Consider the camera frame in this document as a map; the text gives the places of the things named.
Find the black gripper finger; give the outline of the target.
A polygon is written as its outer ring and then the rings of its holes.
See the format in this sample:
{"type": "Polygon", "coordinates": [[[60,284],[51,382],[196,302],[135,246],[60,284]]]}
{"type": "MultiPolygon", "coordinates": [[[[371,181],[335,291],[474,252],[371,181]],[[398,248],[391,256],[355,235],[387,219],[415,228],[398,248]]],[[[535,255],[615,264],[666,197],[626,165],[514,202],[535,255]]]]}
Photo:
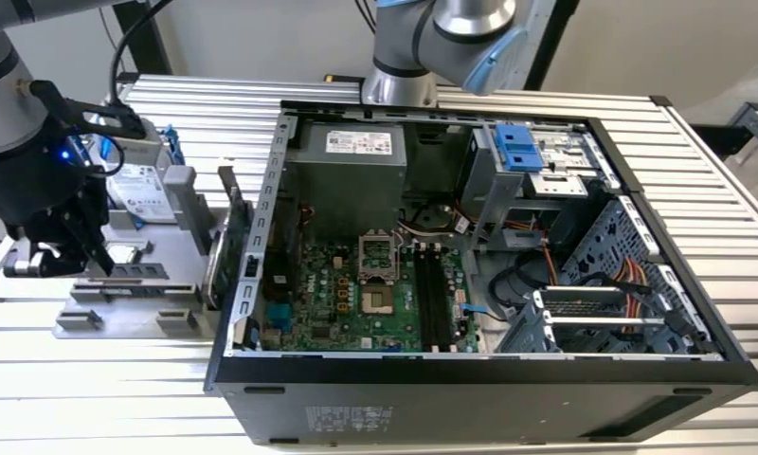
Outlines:
{"type": "Polygon", "coordinates": [[[86,255],[59,210],[39,211],[22,224],[4,223],[4,228],[12,240],[2,264],[7,278],[51,278],[84,270],[86,255]]]}
{"type": "Polygon", "coordinates": [[[84,252],[100,276],[108,277],[114,268],[114,261],[104,247],[106,237],[102,231],[102,227],[108,222],[106,189],[82,188],[78,203],[84,222],[86,237],[82,241],[84,252]]]}

